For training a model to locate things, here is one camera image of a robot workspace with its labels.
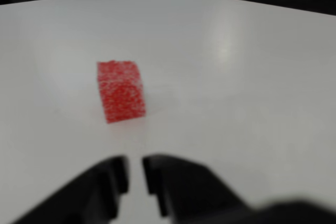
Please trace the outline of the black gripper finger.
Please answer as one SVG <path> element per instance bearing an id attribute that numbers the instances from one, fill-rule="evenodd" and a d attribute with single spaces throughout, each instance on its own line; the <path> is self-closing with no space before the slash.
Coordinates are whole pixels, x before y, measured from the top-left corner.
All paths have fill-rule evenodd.
<path id="1" fill-rule="evenodd" d="M 150 195 L 171 223 L 235 223 L 253 211 L 208 167 L 169 155 L 142 159 Z"/>
<path id="2" fill-rule="evenodd" d="M 42 201 L 15 224 L 110 223 L 129 190 L 129 161 L 120 155 L 87 169 Z"/>

